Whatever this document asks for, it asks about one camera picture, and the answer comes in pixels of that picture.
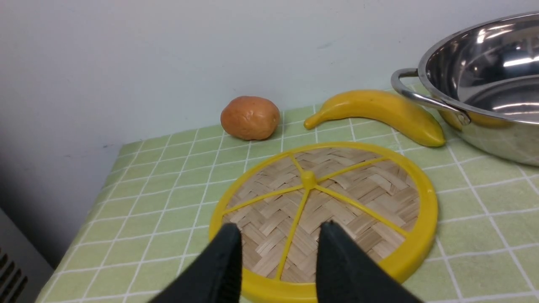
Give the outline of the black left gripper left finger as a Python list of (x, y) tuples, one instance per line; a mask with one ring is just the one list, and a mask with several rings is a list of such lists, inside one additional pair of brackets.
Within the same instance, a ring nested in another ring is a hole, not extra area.
[(241, 233), (224, 224), (200, 255), (151, 303), (238, 303), (241, 297)]

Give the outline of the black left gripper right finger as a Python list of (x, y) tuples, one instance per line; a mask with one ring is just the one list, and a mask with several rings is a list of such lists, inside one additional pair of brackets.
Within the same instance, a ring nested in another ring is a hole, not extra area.
[(421, 303), (333, 221), (321, 225), (316, 259), (320, 303)]

